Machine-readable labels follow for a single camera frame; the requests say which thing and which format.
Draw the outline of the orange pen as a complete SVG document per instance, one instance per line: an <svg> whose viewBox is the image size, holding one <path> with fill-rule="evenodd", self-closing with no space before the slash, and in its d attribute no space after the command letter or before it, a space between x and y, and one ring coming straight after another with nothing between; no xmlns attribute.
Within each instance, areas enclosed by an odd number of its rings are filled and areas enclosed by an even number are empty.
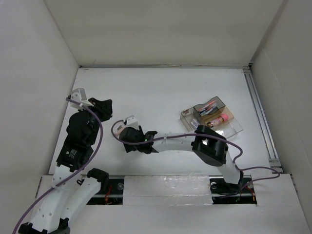
<svg viewBox="0 0 312 234"><path fill-rule="evenodd" d="M213 101L207 103L205 106L199 108L198 112L200 113L202 110L208 108L209 106L211 106L211 105L214 104L214 103L216 103L216 100L213 100Z"/></svg>

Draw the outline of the red gel pen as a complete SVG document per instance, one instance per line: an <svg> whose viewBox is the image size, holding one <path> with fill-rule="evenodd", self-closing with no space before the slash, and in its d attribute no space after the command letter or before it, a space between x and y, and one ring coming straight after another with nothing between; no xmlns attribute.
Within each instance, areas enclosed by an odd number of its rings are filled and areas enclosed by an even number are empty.
<svg viewBox="0 0 312 234"><path fill-rule="evenodd" d="M215 108L215 107L217 107L217 104L216 104L216 103L214 103L214 104L212 104L211 106L209 106L208 108L204 109L200 114L201 114L201 115L207 115L207 114L210 113L210 112L213 110L213 108Z"/></svg>

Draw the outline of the pink cap crayon jar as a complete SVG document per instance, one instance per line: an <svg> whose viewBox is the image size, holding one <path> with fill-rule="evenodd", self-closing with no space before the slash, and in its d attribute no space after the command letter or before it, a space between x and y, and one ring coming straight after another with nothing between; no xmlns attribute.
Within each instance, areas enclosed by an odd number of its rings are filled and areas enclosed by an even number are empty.
<svg viewBox="0 0 312 234"><path fill-rule="evenodd" d="M229 119L229 116L227 114L221 114L219 117L207 122L207 126L212 129L216 126L219 126L227 122L228 119Z"/></svg>

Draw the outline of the pink eraser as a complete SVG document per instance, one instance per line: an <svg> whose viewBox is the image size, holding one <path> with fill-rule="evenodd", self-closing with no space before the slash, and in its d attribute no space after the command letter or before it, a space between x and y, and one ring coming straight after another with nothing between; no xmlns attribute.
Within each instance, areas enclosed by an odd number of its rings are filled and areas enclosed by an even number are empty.
<svg viewBox="0 0 312 234"><path fill-rule="evenodd" d="M124 128L125 128L125 126L123 126L123 125L120 125L120 126L116 127L114 129L115 136L118 137L121 134L121 132L123 131Z"/></svg>

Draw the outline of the blue gel pen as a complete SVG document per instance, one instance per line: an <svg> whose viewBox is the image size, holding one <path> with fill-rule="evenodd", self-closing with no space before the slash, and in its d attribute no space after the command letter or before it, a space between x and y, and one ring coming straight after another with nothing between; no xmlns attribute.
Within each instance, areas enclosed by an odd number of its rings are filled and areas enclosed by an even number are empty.
<svg viewBox="0 0 312 234"><path fill-rule="evenodd" d="M200 112L200 115L201 115L201 116L207 115L207 114L209 114L214 108L215 108L215 106L211 106L211 107L209 107L209 108L207 108L207 109L204 109L204 110L202 110L202 111Z"/></svg>

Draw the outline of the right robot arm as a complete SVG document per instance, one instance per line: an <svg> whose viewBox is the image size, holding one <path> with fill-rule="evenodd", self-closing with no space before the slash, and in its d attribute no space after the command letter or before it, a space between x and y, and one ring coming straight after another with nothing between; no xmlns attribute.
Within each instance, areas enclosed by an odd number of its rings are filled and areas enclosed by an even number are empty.
<svg viewBox="0 0 312 234"><path fill-rule="evenodd" d="M200 125L193 133L143 133L141 127L125 127L118 139L126 152L139 151L145 154L166 151L195 153L204 163L216 167L223 176L225 195L239 193L243 186L243 172L237 169L228 153L228 141L214 130Z"/></svg>

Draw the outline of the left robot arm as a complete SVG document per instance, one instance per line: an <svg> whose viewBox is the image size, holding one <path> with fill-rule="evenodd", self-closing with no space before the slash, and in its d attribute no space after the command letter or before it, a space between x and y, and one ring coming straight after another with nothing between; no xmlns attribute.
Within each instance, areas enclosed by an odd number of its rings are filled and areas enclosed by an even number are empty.
<svg viewBox="0 0 312 234"><path fill-rule="evenodd" d="M68 97L67 101L77 105L78 112L69 119L51 187L34 202L41 205L33 218L26 223L18 222L14 233L68 234L90 199L109 188L109 174L100 169L93 168L85 179L79 178L98 151L92 146L97 138L103 139L102 123L112 117L113 102L95 98L79 101L74 97Z"/></svg>

